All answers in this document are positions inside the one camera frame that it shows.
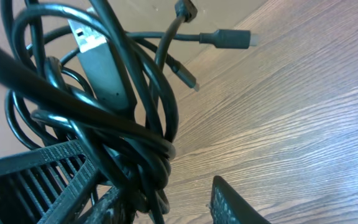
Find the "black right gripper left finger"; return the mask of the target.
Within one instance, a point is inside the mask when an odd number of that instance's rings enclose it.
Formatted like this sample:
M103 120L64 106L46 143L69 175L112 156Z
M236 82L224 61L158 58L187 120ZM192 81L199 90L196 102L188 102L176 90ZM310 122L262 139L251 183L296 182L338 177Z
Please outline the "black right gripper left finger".
M142 207L142 194L130 187L113 185L87 212L73 221L74 224L125 224L133 223L136 207Z

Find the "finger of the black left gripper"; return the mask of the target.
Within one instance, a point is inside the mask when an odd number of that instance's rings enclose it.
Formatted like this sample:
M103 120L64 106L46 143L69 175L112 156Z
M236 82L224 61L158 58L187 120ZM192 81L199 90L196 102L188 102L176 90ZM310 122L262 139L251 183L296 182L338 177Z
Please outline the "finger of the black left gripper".
M77 140L2 157L0 223L73 223L98 174Z

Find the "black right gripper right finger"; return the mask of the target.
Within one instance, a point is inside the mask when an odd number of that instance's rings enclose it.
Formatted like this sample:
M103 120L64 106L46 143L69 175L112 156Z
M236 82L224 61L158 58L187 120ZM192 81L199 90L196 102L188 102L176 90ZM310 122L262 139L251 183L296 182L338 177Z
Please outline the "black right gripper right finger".
M214 224L270 224L219 175L213 178L209 209Z

